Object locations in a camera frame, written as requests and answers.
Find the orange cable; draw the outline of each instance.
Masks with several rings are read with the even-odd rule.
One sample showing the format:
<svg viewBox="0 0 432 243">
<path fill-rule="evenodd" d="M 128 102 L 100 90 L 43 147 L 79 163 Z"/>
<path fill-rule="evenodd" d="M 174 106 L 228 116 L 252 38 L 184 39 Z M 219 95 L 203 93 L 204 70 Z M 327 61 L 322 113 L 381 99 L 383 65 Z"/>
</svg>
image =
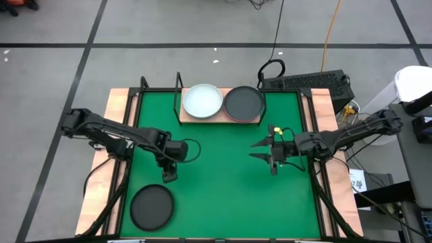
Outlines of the orange cable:
<svg viewBox="0 0 432 243">
<path fill-rule="evenodd" d="M 339 1 L 337 2 L 337 6 L 336 6 L 336 9 L 335 9 L 335 13 L 333 14 L 333 18 L 331 19 L 329 32 L 327 33 L 327 37 L 325 38 L 324 52 L 323 52 L 323 60 L 322 60 L 322 62 L 321 62 L 321 72 L 322 72 L 323 69 L 324 69 L 325 54 L 327 54 L 327 43 L 329 42 L 330 32 L 331 32 L 331 29 L 333 28 L 333 23 L 335 22 L 336 15 L 338 14 L 338 10 L 339 10 L 339 6 L 340 6 L 340 3 L 341 3 L 341 2 L 342 2 L 342 0 L 339 0 Z"/>
</svg>

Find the white plate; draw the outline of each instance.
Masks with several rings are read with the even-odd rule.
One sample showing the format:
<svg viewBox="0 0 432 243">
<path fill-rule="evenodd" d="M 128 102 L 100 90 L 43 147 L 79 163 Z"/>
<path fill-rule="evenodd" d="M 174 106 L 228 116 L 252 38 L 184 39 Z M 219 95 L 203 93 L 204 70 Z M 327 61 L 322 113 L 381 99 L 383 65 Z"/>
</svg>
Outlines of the white plate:
<svg viewBox="0 0 432 243">
<path fill-rule="evenodd" d="M 222 107 L 221 91 L 210 84 L 198 84 L 186 92 L 183 108 L 192 117 L 204 119 L 215 115 Z"/>
</svg>

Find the black cable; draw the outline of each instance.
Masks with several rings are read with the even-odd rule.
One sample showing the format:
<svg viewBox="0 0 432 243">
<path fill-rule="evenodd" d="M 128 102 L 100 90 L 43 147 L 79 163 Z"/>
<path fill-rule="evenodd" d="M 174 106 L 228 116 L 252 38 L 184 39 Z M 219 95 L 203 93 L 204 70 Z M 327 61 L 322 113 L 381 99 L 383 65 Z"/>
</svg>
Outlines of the black cable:
<svg viewBox="0 0 432 243">
<path fill-rule="evenodd" d="M 357 169 L 361 169 L 361 170 L 363 170 L 363 171 L 368 175 L 369 179 L 371 179 L 371 181 L 373 181 L 374 183 L 376 183 L 376 185 L 378 185 L 378 186 L 380 186 L 380 187 L 385 187 L 385 183 L 384 183 L 384 181 L 383 181 L 381 178 L 379 178 L 378 176 L 369 173 L 369 172 L 365 169 L 365 167 L 360 163 L 360 161 L 356 158 L 356 156 L 353 156 L 352 164 L 353 164 L 355 167 L 357 167 Z M 380 184 L 379 182 L 377 182 L 376 180 L 374 180 L 372 177 L 377 178 L 377 179 L 378 179 L 382 184 Z"/>
<path fill-rule="evenodd" d="M 370 121 L 369 123 L 367 123 L 367 125 L 370 126 L 370 125 L 372 125 L 372 124 L 374 124 L 374 123 L 381 122 L 381 121 L 385 121 L 385 120 L 387 120 L 387 119 L 386 119 L 386 118 L 376 119 L 375 121 Z M 342 138 L 342 136 L 344 136 L 345 134 L 348 134 L 348 133 L 350 133 L 350 136 L 357 136 L 357 135 L 359 135 L 359 134 L 362 134 L 362 132 L 358 132 L 358 133 L 356 133 L 356 134 L 353 134 L 353 133 L 352 133 L 354 130 L 358 130 L 358 129 L 361 129 L 361 128 L 363 128 L 363 127 L 351 128 L 351 129 L 344 128 L 344 129 L 346 129 L 346 131 L 343 132 L 342 134 L 340 134 L 340 135 L 338 136 L 338 138 L 336 138 L 336 140 L 335 140 L 335 142 L 334 142 L 334 146 L 333 146 L 333 148 L 332 148 L 332 150 L 331 150 L 331 153 L 332 153 L 332 154 L 335 153 L 335 148 L 336 148 L 336 145 L 338 145 L 338 142 L 340 142 L 341 140 L 347 139 L 347 138 Z"/>
<path fill-rule="evenodd" d="M 368 147 L 369 145 L 371 145 L 374 141 L 378 140 L 378 138 L 380 138 L 382 136 L 379 135 L 378 137 L 374 138 L 372 141 L 370 141 L 368 144 L 364 145 L 362 148 L 360 148 L 359 150 L 357 150 L 357 152 L 355 152 L 353 155 L 351 155 L 351 157 L 349 157 L 346 161 L 348 162 L 349 160 L 351 160 L 353 158 L 353 156 L 357 155 L 359 152 L 361 152 L 363 149 L 365 149 L 366 147 Z"/>
<path fill-rule="evenodd" d="M 323 201 L 323 203 L 325 204 L 325 206 L 328 208 L 330 214 L 334 217 L 334 219 L 336 220 L 337 224 L 340 226 L 340 228 L 345 233 L 345 235 L 348 238 L 362 238 L 362 236 L 360 236 L 359 234 L 357 234 L 351 228 L 351 226 L 346 222 L 346 220 L 339 213 L 338 209 L 333 205 L 333 203 L 331 202 L 331 200 L 329 199 L 329 197 L 326 195 L 323 187 L 318 182 L 318 177 L 315 175 L 315 176 L 311 176 L 311 178 L 312 178 L 312 185 L 317 189 L 318 196 L 321 198 L 321 200 Z"/>
<path fill-rule="evenodd" d="M 279 25 L 281 24 L 282 10 L 284 9 L 284 2 L 285 2 L 285 0 L 282 0 L 281 10 L 280 10 L 280 12 L 279 12 L 279 19 L 278 19 L 278 21 L 277 21 L 277 28 L 276 28 L 275 41 L 273 42 L 273 49 L 271 50 L 271 56 L 270 56 L 270 58 L 269 58 L 269 61 L 273 58 L 273 54 L 274 54 L 274 52 L 275 52 L 277 35 L 279 34 Z"/>
<path fill-rule="evenodd" d="M 279 19 L 277 21 L 275 41 L 273 42 L 273 48 L 271 50 L 271 56 L 270 56 L 269 60 L 258 71 L 258 86 L 259 86 L 260 82 L 264 81 L 264 80 L 261 80 L 262 77 L 263 77 L 263 71 L 264 71 L 264 69 L 269 64 L 271 64 L 271 63 L 279 63 L 281 65 L 281 67 L 282 67 L 281 72 L 277 75 L 277 78 L 280 78 L 280 77 L 282 77 L 285 74 L 285 63 L 284 63 L 284 61 L 282 61 L 281 59 L 272 59 L 273 58 L 273 54 L 275 52 L 275 48 L 276 48 L 277 35 L 279 34 L 279 25 L 281 24 L 282 10 L 284 9 L 284 2 L 285 2 L 285 0 L 282 0 L 281 9 L 280 9 L 280 12 L 279 12 Z"/>
<path fill-rule="evenodd" d="M 332 158 L 330 158 L 330 159 L 337 159 L 338 161 L 340 161 L 340 162 L 343 163 L 344 165 L 346 164 L 345 161 L 343 161 L 343 160 L 341 160 L 341 159 L 339 159 L 339 158 L 336 158 L 336 157 L 332 157 Z M 324 162 L 324 163 L 322 163 L 321 161 L 319 162 L 319 171 L 315 174 L 316 176 L 321 172 L 321 167 L 324 166 L 324 164 L 326 164 L 326 162 Z"/>
<path fill-rule="evenodd" d="M 90 176 L 92 176 L 92 174 L 100 169 L 102 166 L 106 165 L 112 158 L 108 158 L 107 160 L 105 160 L 104 162 L 102 162 L 100 165 L 96 166 L 92 171 L 90 171 L 90 173 L 87 175 L 86 180 L 84 181 L 84 189 L 83 189 L 83 193 L 82 196 L 86 196 L 86 189 L 87 189 L 87 183 L 88 183 L 88 179 L 90 179 Z"/>
<path fill-rule="evenodd" d="M 324 141 L 324 140 L 322 140 L 322 139 L 320 139 L 320 138 L 311 138 L 311 139 L 309 139 L 309 140 L 305 140 L 305 141 L 302 141 L 302 142 L 300 142 L 299 144 L 298 144 L 298 146 L 297 146 L 297 153 L 298 153 L 298 156 L 300 157 L 300 163 L 302 164 L 302 166 L 303 166 L 303 160 L 302 160 L 302 156 L 301 156 L 301 152 L 300 152 L 300 147 L 302 146 L 302 144 L 304 144 L 305 142 L 310 142 L 310 141 L 314 141 L 314 140 L 318 140 L 318 141 L 321 141 L 326 147 L 327 147 L 327 149 L 328 150 L 330 150 L 330 147 L 329 147 L 329 145 Z"/>
<path fill-rule="evenodd" d="M 252 6 L 254 6 L 256 10 L 260 10 L 262 6 L 270 0 L 259 0 L 259 3 L 256 3 L 253 0 L 248 0 L 248 1 L 250 2 L 250 4 L 252 4 Z"/>
<path fill-rule="evenodd" d="M 355 152 L 349 159 L 351 159 L 351 158 L 353 158 L 353 157 L 355 157 L 355 155 L 356 154 L 358 154 L 362 149 L 364 149 L 364 148 L 366 148 L 368 145 L 370 145 L 370 144 L 372 144 L 374 141 L 376 141 L 378 138 L 380 138 L 382 135 L 380 135 L 380 136 L 378 136 L 378 137 L 376 137 L 374 140 L 372 140 L 372 142 L 370 142 L 370 143 L 368 143 L 368 144 L 366 144 L 365 146 L 363 146 L 359 151 L 357 151 L 357 152 Z M 299 155 L 299 157 L 300 157 L 300 161 L 301 161 L 301 154 L 300 154 L 300 149 L 298 148 L 298 155 Z M 335 157 L 333 157 L 334 159 L 337 159 L 337 160 L 339 160 L 339 161 L 341 161 L 345 166 L 346 166 L 346 168 L 347 168 L 347 170 L 348 171 L 350 171 L 350 168 L 348 167 L 348 164 L 347 163 L 345 163 L 345 162 L 343 162 L 341 159 L 338 159 L 338 158 L 335 158 Z M 331 204 L 331 202 L 328 200 L 328 198 L 327 198 L 327 196 L 325 195 L 325 193 L 323 192 L 323 188 L 322 188 L 322 186 L 318 183 L 318 181 L 317 181 L 317 175 L 318 175 L 318 173 L 316 173 L 315 174 L 315 177 L 313 177 L 314 178 L 314 180 L 313 180 L 313 182 L 314 182 L 314 184 L 315 184 L 315 186 L 318 188 L 318 195 L 320 196 L 320 198 L 323 200 L 323 202 L 326 204 L 326 206 L 327 206 L 327 208 L 329 209 L 329 211 L 331 212 L 331 214 L 335 217 L 335 219 L 336 219 L 336 221 L 337 221 L 337 223 L 340 225 L 340 227 L 341 227 L 341 229 L 344 231 L 344 233 L 348 236 L 348 235 L 351 235 L 351 236 L 354 236 L 354 237 L 357 237 L 357 238 L 361 238 L 361 236 L 359 236 L 356 232 L 354 232 L 353 230 L 352 230 L 352 228 L 349 226 L 349 224 L 347 224 L 346 223 L 346 221 L 344 220 L 344 218 L 340 215 L 340 213 L 338 212 L 338 210 L 334 207 L 334 205 L 332 205 Z M 375 202 L 373 202 L 371 199 L 369 199 L 369 198 L 367 198 L 365 195 L 363 195 L 361 192 L 359 192 L 355 187 L 352 187 L 359 195 L 361 195 L 362 197 L 364 197 L 366 200 L 368 200 L 370 203 L 372 203 L 374 206 L 376 206 L 376 207 L 378 207 L 379 209 L 381 209 L 386 215 L 388 215 L 388 216 L 390 216 L 392 219 L 394 219 L 394 220 L 396 220 L 396 221 L 398 221 L 399 223 L 401 223 L 402 225 L 404 225 L 405 227 L 407 227 L 409 230 L 412 230 L 414 233 L 416 233 L 416 234 L 419 234 L 420 236 L 422 236 L 422 237 L 424 237 L 424 238 L 426 238 L 426 239 L 428 239 L 428 240 L 432 240 L 432 238 L 429 238 L 428 236 L 426 236 L 425 234 L 422 234 L 421 232 L 419 232 L 419 231 L 417 231 L 417 230 L 415 230 L 415 229 L 413 229 L 412 227 L 410 227 L 410 226 L 408 226 L 408 225 L 406 225 L 405 223 L 403 223 L 402 221 L 400 221 L 399 219 L 397 219 L 397 218 L 395 218 L 391 213 L 389 213 L 387 210 L 385 210 L 383 207 L 381 207 L 381 206 L 379 206 L 377 203 L 375 203 Z"/>
<path fill-rule="evenodd" d="M 284 131 L 286 131 L 286 130 L 291 131 L 292 138 L 294 139 L 294 131 L 293 131 L 291 128 L 284 128 L 284 129 L 282 129 L 282 133 L 283 133 Z M 280 135 L 280 137 L 281 137 L 281 140 L 282 140 L 282 142 L 283 142 L 283 145 L 284 145 L 285 148 L 288 150 L 289 148 L 288 148 L 287 144 L 285 143 L 284 137 L 283 137 L 281 134 L 279 134 L 279 135 Z M 276 161 L 276 162 L 279 162 L 281 165 L 291 165 L 291 166 L 294 166 L 295 168 L 297 168 L 297 169 L 300 170 L 301 172 L 305 172 L 305 171 L 306 171 L 306 168 L 304 167 L 303 162 L 300 162 L 301 165 L 302 165 L 302 167 L 300 167 L 300 166 L 298 166 L 298 165 L 296 165 L 296 164 L 294 164 L 294 163 L 288 162 L 288 161 Z"/>
<path fill-rule="evenodd" d="M 182 141 L 192 141 L 192 142 L 195 142 L 196 145 L 198 145 L 198 153 L 196 154 L 196 156 L 194 158 L 189 159 L 189 160 L 185 160 L 185 161 L 182 161 L 182 162 L 178 162 L 178 163 L 189 163 L 189 162 L 192 162 L 192 161 L 194 161 L 195 159 L 197 159 L 201 155 L 201 144 L 197 140 L 191 139 L 191 138 L 185 138 Z"/>
<path fill-rule="evenodd" d="M 92 223 L 92 225 L 79 236 L 96 235 L 99 228 L 101 228 L 101 226 L 105 222 L 106 218 L 111 215 L 111 211 L 113 210 L 113 207 L 115 206 L 117 200 L 120 198 L 121 195 L 126 193 L 126 190 L 128 188 L 129 177 L 130 177 L 130 163 L 126 163 L 124 175 L 123 178 L 121 179 L 119 186 L 117 187 L 117 190 L 114 192 L 113 196 L 107 201 L 107 204 L 105 205 L 105 207 L 103 208 L 99 216 L 96 218 L 96 220 Z"/>
<path fill-rule="evenodd" d="M 369 201 L 371 204 L 373 204 L 373 206 L 377 207 L 378 209 L 380 209 L 381 211 L 383 211 L 387 216 L 390 216 L 392 219 L 396 220 L 397 222 L 399 222 L 400 224 L 402 224 L 403 226 L 405 226 L 407 229 L 411 230 L 412 232 L 424 237 L 426 240 L 432 241 L 432 238 L 428 237 L 427 235 L 423 234 L 422 232 L 408 226 L 406 223 L 404 223 L 402 220 L 398 219 L 396 216 L 392 215 L 387 209 L 384 209 L 381 205 L 378 205 L 376 202 L 374 202 L 372 199 L 370 199 L 369 197 L 365 196 L 363 193 L 359 192 L 355 187 L 352 187 L 352 189 L 354 189 L 357 194 L 359 194 L 361 197 L 363 197 L 364 199 L 366 199 L 367 201 Z"/>
</svg>

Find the black plate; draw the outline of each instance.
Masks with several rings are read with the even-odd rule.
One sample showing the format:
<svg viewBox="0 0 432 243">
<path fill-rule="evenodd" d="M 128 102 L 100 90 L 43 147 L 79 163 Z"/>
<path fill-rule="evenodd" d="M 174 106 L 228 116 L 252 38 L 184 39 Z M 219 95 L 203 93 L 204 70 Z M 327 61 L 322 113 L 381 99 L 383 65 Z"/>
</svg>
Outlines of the black plate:
<svg viewBox="0 0 432 243">
<path fill-rule="evenodd" d="M 223 100 L 223 110 L 236 122 L 251 122 L 263 110 L 262 94 L 255 88 L 239 86 L 231 89 Z"/>
<path fill-rule="evenodd" d="M 165 226 L 174 212 L 172 193 L 161 185 L 141 188 L 130 203 L 130 217 L 136 227 L 155 231 Z"/>
</svg>

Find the wooden table edge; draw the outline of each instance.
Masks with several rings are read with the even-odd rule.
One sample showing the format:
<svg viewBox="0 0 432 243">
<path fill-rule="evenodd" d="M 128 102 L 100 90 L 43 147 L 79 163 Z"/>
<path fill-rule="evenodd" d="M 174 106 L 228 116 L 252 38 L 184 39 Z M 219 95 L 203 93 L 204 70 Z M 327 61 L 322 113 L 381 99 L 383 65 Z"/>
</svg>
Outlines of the wooden table edge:
<svg viewBox="0 0 432 243">
<path fill-rule="evenodd" d="M 129 88 L 112 88 L 107 107 L 105 110 L 105 118 L 122 122 L 126 110 L 126 101 L 128 100 Z M 333 105 L 331 103 L 330 93 L 327 89 L 312 89 L 312 101 L 314 105 L 315 115 L 319 130 L 336 130 L 338 125 L 335 120 L 333 112 Z M 128 124 L 131 126 L 134 120 L 136 110 L 137 97 L 132 99 L 132 106 L 130 110 L 130 118 Z M 306 126 L 308 130 L 312 130 L 311 114 L 308 108 L 308 101 L 306 97 L 302 98 L 304 107 Z M 335 157 L 345 161 L 343 153 L 336 153 Z M 106 158 L 105 151 L 96 151 L 92 163 L 92 168 L 96 167 Z M 344 219 L 357 232 L 363 235 L 362 227 L 360 224 L 360 217 L 358 216 L 357 206 L 354 199 L 354 194 L 351 189 L 351 180 L 349 173 L 346 171 L 346 166 L 336 159 L 332 159 L 326 163 L 329 184 L 331 188 L 331 195 L 333 203 Z M 119 181 L 123 175 L 124 166 L 120 169 Z M 76 233 L 81 234 L 90 227 L 91 223 L 97 218 L 102 208 L 107 203 L 108 191 L 111 185 L 111 177 L 113 174 L 113 163 L 109 166 L 104 166 L 94 173 L 88 181 L 88 189 L 86 196 L 82 203 L 82 209 L 78 220 Z M 111 212 L 110 224 L 108 234 L 114 234 L 115 225 L 117 223 L 118 205 L 114 207 Z M 332 236 L 329 212 L 321 201 L 321 209 L 323 212 L 323 221 L 325 226 L 325 233 L 327 236 Z M 344 236 L 341 229 L 339 229 L 340 236 Z"/>
</svg>

